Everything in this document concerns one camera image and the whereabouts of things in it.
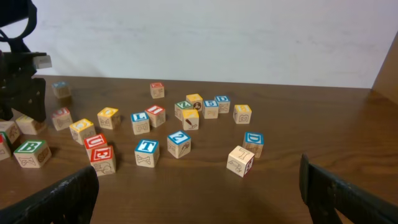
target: brown table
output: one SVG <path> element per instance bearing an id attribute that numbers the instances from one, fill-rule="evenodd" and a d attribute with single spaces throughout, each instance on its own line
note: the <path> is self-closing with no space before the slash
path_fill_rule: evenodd
<path id="1" fill-rule="evenodd" d="M 45 77 L 47 114 L 61 107 L 50 84 L 73 87 L 68 108 L 75 121 L 98 126 L 97 112 L 119 108 L 117 130 L 97 128 L 115 145 L 117 173 L 99 178 L 92 223 L 311 223 L 299 191 L 300 156 L 381 198 L 398 204 L 398 106 L 365 89 L 164 81 L 166 97 L 153 100 L 150 80 Z M 205 100 L 228 95 L 231 106 L 248 104 L 250 124 L 235 124 L 232 112 L 200 118 L 192 151 L 175 159 L 167 135 L 182 129 L 174 103 L 199 93 Z M 167 121 L 148 134 L 132 133 L 130 114 L 157 104 Z M 0 161 L 0 208 L 16 203 L 70 175 L 89 161 L 70 131 L 48 129 L 25 139 L 47 140 L 53 157 L 41 169 Z M 228 153 L 242 145 L 244 132 L 264 134 L 265 146 L 245 178 L 226 169 Z M 136 166 L 134 148 L 142 138 L 160 142 L 155 169 Z"/>

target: black object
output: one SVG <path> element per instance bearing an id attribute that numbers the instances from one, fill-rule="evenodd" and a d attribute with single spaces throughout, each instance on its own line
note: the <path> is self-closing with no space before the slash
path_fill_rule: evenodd
<path id="1" fill-rule="evenodd" d="M 347 183 L 321 167 L 300 163 L 300 191 L 312 221 L 342 223 L 335 208 L 353 223 L 398 223 L 398 208 Z"/>
<path id="2" fill-rule="evenodd" d="M 0 210 L 2 224 L 89 224 L 98 195 L 92 166 L 58 181 L 40 192 Z"/>
<path id="3" fill-rule="evenodd" d="M 37 121 L 45 120 L 45 80 L 33 78 L 34 57 L 46 53 L 31 53 L 23 38 L 36 27 L 37 8 L 31 0 L 0 0 L 0 27 L 28 18 L 23 33 L 15 38 L 0 30 L 0 42 L 10 45 L 10 52 L 0 51 L 0 118 L 10 120 L 11 108 Z"/>

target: wood grain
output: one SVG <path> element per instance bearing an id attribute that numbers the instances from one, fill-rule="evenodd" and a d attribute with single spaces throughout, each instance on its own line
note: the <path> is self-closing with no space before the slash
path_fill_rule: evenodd
<path id="1" fill-rule="evenodd" d="M 373 90 L 398 104 L 398 33 L 373 84 Z"/>
<path id="2" fill-rule="evenodd" d="M 94 122 L 114 145 L 117 173 L 99 178 L 92 223 L 311 223 L 299 192 L 299 163 L 306 152 L 318 164 L 381 198 L 398 204 L 398 106 L 371 90 L 307 86 L 162 81 L 165 98 L 153 100 L 153 80 L 45 77 L 51 113 L 65 102 L 50 84 L 72 86 L 72 118 Z M 204 100 L 228 95 L 231 106 L 248 104 L 250 124 L 235 124 L 232 112 L 203 119 L 192 137 L 192 151 L 175 159 L 167 135 L 182 129 L 174 104 L 199 93 Z M 129 115 L 152 105 L 166 109 L 167 122 L 135 136 Z M 118 129 L 98 128 L 96 114 L 118 108 Z M 76 172 L 89 161 L 84 146 L 69 130 L 48 129 L 25 139 L 47 140 L 53 157 L 41 169 L 21 169 L 0 161 L 0 208 L 9 206 Z M 264 150 L 252 170 L 240 178 L 226 169 L 228 154 L 242 145 L 244 132 L 264 135 Z M 136 166 L 134 148 L 142 138 L 160 142 L 155 169 Z"/>

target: table surface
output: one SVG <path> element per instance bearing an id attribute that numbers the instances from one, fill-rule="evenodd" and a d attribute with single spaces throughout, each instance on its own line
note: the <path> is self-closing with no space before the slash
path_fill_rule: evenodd
<path id="1" fill-rule="evenodd" d="M 117 172 L 99 177 L 92 223 L 311 223 L 299 191 L 302 153 L 311 163 L 398 204 L 398 106 L 371 90 L 163 81 L 165 98 L 153 100 L 153 80 L 42 77 L 47 81 L 47 115 L 65 105 L 54 96 L 51 83 L 67 81 L 73 120 L 89 119 L 114 144 Z M 231 107 L 248 104 L 251 123 L 235 124 L 231 111 L 218 119 L 200 115 L 199 130 L 187 131 L 191 153 L 175 159 L 167 151 L 167 135 L 182 129 L 174 103 L 192 93 L 204 100 L 228 95 Z M 129 115 L 154 104 L 166 109 L 166 123 L 135 136 Z M 106 106 L 122 115 L 114 131 L 99 128 L 96 114 Z M 50 118 L 46 122 L 44 132 L 21 141 L 45 139 L 52 158 L 41 169 L 22 169 L 14 157 L 0 161 L 0 208 L 90 164 L 69 129 L 56 131 Z M 226 161 L 242 145 L 246 131 L 262 133 L 265 145 L 261 158 L 241 178 L 226 169 Z M 134 160 L 142 138 L 160 142 L 154 169 Z"/>

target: white wall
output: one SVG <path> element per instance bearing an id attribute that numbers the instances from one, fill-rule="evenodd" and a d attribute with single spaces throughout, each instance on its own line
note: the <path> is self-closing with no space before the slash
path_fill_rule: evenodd
<path id="1" fill-rule="evenodd" d="M 369 88 L 398 30 L 397 0 L 34 3 L 49 75 Z"/>

